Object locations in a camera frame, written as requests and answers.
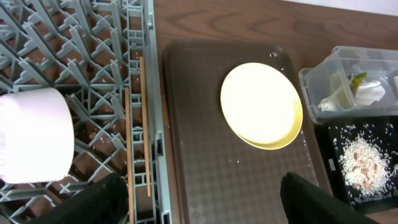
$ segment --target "cream colored bowl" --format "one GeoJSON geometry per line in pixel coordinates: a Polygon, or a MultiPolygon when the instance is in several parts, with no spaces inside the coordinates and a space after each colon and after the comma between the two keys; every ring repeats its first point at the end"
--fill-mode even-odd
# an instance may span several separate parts
{"type": "Polygon", "coordinates": [[[248,144],[280,149],[298,135],[299,94],[278,70],[261,63],[234,68],[221,87],[221,107],[231,129],[248,144]]]}

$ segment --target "gray dish rack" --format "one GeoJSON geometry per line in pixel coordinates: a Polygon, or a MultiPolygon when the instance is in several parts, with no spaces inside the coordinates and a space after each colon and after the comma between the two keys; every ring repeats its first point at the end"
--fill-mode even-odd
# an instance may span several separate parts
{"type": "MultiPolygon", "coordinates": [[[[170,223],[153,0],[0,0],[0,18],[0,95],[50,86],[58,89],[73,116],[76,132],[73,164],[82,157],[96,163],[96,169],[85,178],[78,177],[72,165],[62,182],[23,187],[2,183],[3,215],[11,223],[25,223],[27,217],[33,218],[25,215],[26,211],[39,198],[54,207],[100,179],[104,172],[119,172],[127,178],[125,167],[118,169],[113,165],[118,154],[126,154],[126,136],[112,127],[125,118],[123,89],[129,86],[132,136],[127,138],[132,139],[134,154],[135,223],[170,223]],[[108,36],[99,38],[100,33],[108,36]],[[61,45],[54,47],[53,39],[61,45]],[[103,54],[110,58],[107,63],[98,62],[106,58],[103,54]],[[139,151],[143,132],[142,125],[134,123],[134,111],[141,110],[141,93],[135,89],[139,83],[138,56],[145,58],[153,195],[151,205],[144,211],[140,210],[137,199],[139,189],[146,188],[145,170],[141,169],[145,160],[139,151]],[[79,136],[84,135],[81,132],[87,124],[96,132],[84,140],[79,136]],[[104,138],[112,149],[109,154],[94,150],[96,142],[104,142],[104,138]]],[[[127,217],[128,214],[120,223],[127,223],[127,217]]]]}

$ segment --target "white wall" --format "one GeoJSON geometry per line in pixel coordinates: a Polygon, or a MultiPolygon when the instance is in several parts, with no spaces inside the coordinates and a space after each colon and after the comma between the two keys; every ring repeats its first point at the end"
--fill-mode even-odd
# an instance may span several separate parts
{"type": "Polygon", "coordinates": [[[398,16],[398,0],[283,0],[398,16]]]}

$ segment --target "wood grain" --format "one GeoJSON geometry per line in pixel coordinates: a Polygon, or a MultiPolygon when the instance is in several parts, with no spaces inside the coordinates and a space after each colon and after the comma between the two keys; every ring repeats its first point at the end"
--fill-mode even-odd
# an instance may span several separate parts
{"type": "Polygon", "coordinates": [[[129,220],[130,224],[134,224],[134,191],[132,176],[132,149],[131,149],[131,117],[130,117],[130,89],[124,89],[124,101],[126,107],[126,141],[127,141],[127,179],[129,186],[129,220]]]}
{"type": "MultiPolygon", "coordinates": [[[[297,73],[302,68],[318,65],[337,45],[398,50],[398,17],[278,0],[155,0],[155,25],[159,64],[162,64],[166,46],[174,40],[273,43],[289,53],[297,73]]],[[[162,67],[160,81],[172,222],[183,223],[162,67]]],[[[303,128],[309,139],[314,166],[321,169],[323,163],[315,162],[320,160],[320,153],[307,111],[303,128]]],[[[324,172],[317,172],[319,179],[325,179],[323,175],[324,172]]],[[[330,192],[330,186],[321,187],[330,192]]],[[[396,221],[394,217],[398,212],[394,214],[371,217],[381,223],[390,223],[396,221]]]]}
{"type": "Polygon", "coordinates": [[[149,158],[149,143],[148,143],[148,119],[147,119],[147,98],[145,86],[145,63],[144,58],[139,58],[140,78],[141,78],[141,108],[142,108],[142,132],[144,133],[144,158],[145,158],[145,173],[147,179],[148,197],[151,195],[150,187],[150,158],[149,158]]]}

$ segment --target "black container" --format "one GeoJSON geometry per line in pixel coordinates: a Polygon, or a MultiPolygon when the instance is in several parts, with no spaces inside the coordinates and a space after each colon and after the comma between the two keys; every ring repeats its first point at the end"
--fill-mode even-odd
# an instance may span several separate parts
{"type": "Polygon", "coordinates": [[[398,128],[398,118],[388,116],[337,119],[315,128],[318,145],[321,149],[333,194],[336,198],[350,204],[355,210],[363,214],[398,207],[398,178],[396,175],[390,177],[390,181],[387,182],[392,187],[387,188],[386,193],[382,193],[385,198],[359,203],[355,201],[355,198],[359,197],[359,191],[352,188],[352,186],[345,185],[341,172],[343,165],[338,162],[338,159],[344,153],[344,142],[347,139],[352,142],[359,133],[363,133],[363,139],[366,142],[379,146],[382,153],[387,153],[391,157],[388,168],[393,172],[394,166],[398,164],[398,155],[393,153],[393,151],[398,153],[396,128],[398,128]]]}

